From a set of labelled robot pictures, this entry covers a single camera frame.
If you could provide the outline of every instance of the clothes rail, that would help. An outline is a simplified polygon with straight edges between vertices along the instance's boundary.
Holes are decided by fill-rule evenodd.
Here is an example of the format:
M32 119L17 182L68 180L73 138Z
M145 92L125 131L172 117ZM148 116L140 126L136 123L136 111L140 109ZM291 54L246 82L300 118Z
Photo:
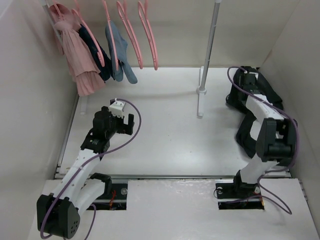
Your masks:
M196 92L198 93L197 116L199 118L202 118L204 116L204 112L205 112L205 95L207 93L207 89L206 89L207 74L208 74L208 69L209 69L209 64L210 64L212 47L214 44L214 38L215 38L215 32L216 32L216 26L217 26L217 20L218 20L218 13L219 13L219 7L220 7L221 2L222 2L222 0L215 0L215 2L214 2L212 21L211 21L211 27L210 27L210 33L209 33L209 40L208 40L208 45L207 45L207 49L206 49L205 63L204 63L204 66L202 66L200 69L199 87L196 89Z

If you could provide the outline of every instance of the pink clothes hanger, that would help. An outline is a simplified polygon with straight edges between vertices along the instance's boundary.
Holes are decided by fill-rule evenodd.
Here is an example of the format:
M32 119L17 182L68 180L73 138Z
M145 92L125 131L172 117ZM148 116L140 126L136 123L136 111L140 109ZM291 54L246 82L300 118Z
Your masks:
M58 2L55 1L55 0L52 0L52 2L53 2L53 5L54 5L55 10L57 11L57 13L58 13L58 15L59 15L59 19L64 20L64 16L62 15L62 13L61 13L58 5L57 5Z
M139 67L140 67L140 69L142 69L143 68L142 54L141 54L141 50L140 50L140 47L139 47L139 43L138 43L135 31L132 28L132 25L131 25L131 23L129 21L129 18L128 18L127 1L123 0L123 5L121 4L121 2L117 1L116 2L116 7L118 8L119 16L120 16L120 18L121 18L121 20L122 20L122 22L124 24L124 27L126 29L126 32L128 33L128 36L129 36L130 40L131 40L133 49L135 51L136 58L137 58L138 63L139 63Z
M108 22L108 27L109 27L109 31L110 31L110 35L111 35L111 40L112 40L112 46L113 46L113 53L114 53L114 60L115 60L115 70L118 71L119 70L119 63L118 63L118 57L117 57L117 50L116 50L116 44L115 44L115 39L114 39L114 34L112 33L112 28L111 28L111 24L110 24L110 16L109 16L109 12L108 12L108 7L107 7L107 3L105 0L102 0L102 4L104 6L104 10L105 10L105 15L106 15L106 20Z
M96 47L96 49L98 50L98 52L96 53L99 61L101 63L101 66L104 67L105 66L105 60L104 60L104 56L102 55L102 51L100 49L100 46L95 38L95 36L93 35L93 33L91 32L90 28L88 27L88 25L86 24L85 20L83 19L81 13L80 13L80 7L79 7L79 3L77 0L74 0L75 6L76 6L76 10L72 9L71 12L73 13L73 15L77 15L77 17L81 20L82 24L84 25L84 27L86 28L86 30L88 31L90 37L92 38L94 45Z
M151 25L148 19L148 0L144 1L144 5L141 3L141 1L138 1L138 11L139 11L140 20L142 22L146 37L148 38L148 41L149 41L154 69L158 70L158 51L156 47L155 37L152 32Z

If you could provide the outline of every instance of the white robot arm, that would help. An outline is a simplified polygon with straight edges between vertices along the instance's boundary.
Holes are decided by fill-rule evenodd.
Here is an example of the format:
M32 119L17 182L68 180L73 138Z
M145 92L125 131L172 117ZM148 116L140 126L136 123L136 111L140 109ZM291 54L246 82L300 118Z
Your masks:
M99 196L110 193L112 181L109 176L95 173L87 179L102 159L96 156L109 149L110 139L115 133L133 134L134 115L129 114L128 124L125 124L124 107L125 103L116 100L95 113L93 128L85 137L74 164L51 194L41 195L36 203L39 231L45 222L44 233L71 239L78 230L84 211ZM56 204L46 217L54 201Z
M258 73L247 72L239 87L269 103L257 86ZM261 124L256 140L256 154L246 167L239 170L233 182L217 182L218 199L246 199L260 193L258 179L279 163L291 162L296 150L293 122L262 101L240 92L238 100L250 110Z

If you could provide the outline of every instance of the metal pole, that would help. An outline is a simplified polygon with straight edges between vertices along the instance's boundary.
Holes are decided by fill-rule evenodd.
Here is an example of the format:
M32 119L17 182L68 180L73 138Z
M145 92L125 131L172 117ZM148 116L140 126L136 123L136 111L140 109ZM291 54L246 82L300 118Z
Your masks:
M214 38L215 38L218 13L219 13L219 7L220 7L221 1L222 0L216 0L214 3L212 22L211 22L210 34L209 34L209 41L208 41L208 46L206 49L205 64L204 64L204 68L203 68L203 74L202 74L201 85L199 87L199 91L204 91L206 89L206 80L207 80L208 68L209 68L209 64L210 64L210 56L211 56L212 46L213 46Z

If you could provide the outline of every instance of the screw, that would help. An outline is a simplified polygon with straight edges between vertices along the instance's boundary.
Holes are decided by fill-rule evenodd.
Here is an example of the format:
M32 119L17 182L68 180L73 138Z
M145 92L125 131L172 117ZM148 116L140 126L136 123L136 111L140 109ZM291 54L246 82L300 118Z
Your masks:
M217 194L223 194L223 193L224 193L224 192L223 192L223 188L220 187L220 186L217 187L217 188L216 188L216 193L217 193Z
M126 189L126 188L121 188L121 194L122 194L122 195L127 195L127 193L128 193L128 189Z
M258 186L255 187L254 189L254 193L255 194L259 194L261 191L260 191L260 188Z

